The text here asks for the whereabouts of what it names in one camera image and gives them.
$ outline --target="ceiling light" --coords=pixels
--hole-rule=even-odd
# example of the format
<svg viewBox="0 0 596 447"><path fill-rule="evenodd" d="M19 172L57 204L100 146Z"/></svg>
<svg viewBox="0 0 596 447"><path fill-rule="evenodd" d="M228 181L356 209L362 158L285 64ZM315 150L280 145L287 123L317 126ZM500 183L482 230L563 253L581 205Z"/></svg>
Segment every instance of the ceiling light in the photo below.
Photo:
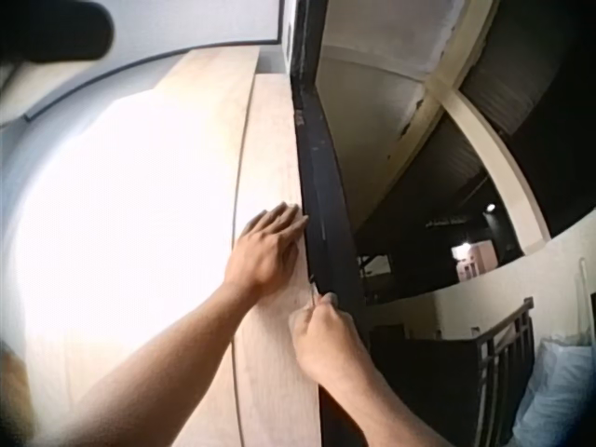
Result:
<svg viewBox="0 0 596 447"><path fill-rule="evenodd" d="M454 258L457 261L463 261L464 259L467 258L467 254L469 253L469 250L471 248L472 248L472 246L469 245L469 243L464 242L459 247L453 247L452 248L452 254L454 255Z"/></svg>

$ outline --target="dark edge strip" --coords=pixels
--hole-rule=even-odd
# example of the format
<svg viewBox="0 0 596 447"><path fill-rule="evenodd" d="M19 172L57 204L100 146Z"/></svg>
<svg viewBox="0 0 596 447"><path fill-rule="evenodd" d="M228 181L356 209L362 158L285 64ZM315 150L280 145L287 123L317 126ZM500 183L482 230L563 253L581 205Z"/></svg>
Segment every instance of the dark edge strip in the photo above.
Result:
<svg viewBox="0 0 596 447"><path fill-rule="evenodd" d="M327 0L298 0L291 57L298 164L305 213L308 273L321 292L334 291L339 306L362 327L364 291L356 247L347 217L335 149L315 80L325 26ZM350 417L319 388L322 445L361 447L364 438Z"/></svg>

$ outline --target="dark ceiling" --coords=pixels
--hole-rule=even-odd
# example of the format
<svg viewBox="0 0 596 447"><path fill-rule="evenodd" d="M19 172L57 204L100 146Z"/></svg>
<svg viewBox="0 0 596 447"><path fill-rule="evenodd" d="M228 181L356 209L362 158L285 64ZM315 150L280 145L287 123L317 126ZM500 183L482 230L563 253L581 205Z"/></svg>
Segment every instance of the dark ceiling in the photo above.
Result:
<svg viewBox="0 0 596 447"><path fill-rule="evenodd" d="M486 47L461 87L520 164L553 235L594 205L591 17L576 2L502 0ZM474 150L444 115L356 234L359 253L406 250L427 237L433 222L457 222L455 233L462 224L468 232L483 231L488 203L502 209Z"/></svg>

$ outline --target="hand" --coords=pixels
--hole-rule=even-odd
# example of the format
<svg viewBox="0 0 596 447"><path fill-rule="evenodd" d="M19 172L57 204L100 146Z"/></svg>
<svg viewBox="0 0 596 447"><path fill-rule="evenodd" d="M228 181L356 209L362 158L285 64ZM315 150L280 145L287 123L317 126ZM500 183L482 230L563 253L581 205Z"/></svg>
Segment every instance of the hand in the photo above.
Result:
<svg viewBox="0 0 596 447"><path fill-rule="evenodd" d="M296 242L308 217L296 219L298 206L285 203L262 211L244 228L225 268L224 282L255 299L277 291L290 279L298 256Z"/></svg>
<svg viewBox="0 0 596 447"><path fill-rule="evenodd" d="M291 338L303 371L338 399L375 377L373 362L346 312L333 305L334 293L290 316Z"/></svg>

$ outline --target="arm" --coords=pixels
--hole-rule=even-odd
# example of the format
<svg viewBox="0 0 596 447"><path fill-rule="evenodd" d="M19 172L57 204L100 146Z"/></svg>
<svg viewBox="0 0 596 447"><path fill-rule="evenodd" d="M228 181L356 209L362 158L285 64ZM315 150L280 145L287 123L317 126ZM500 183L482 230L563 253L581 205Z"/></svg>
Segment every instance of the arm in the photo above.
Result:
<svg viewBox="0 0 596 447"><path fill-rule="evenodd" d="M169 445L207 392L240 321L293 271L306 218L281 204L246 226L225 280L95 385L60 433L39 445Z"/></svg>
<svg viewBox="0 0 596 447"><path fill-rule="evenodd" d="M302 369L352 417L370 446L449 447L393 393L332 294L293 314L291 331Z"/></svg>

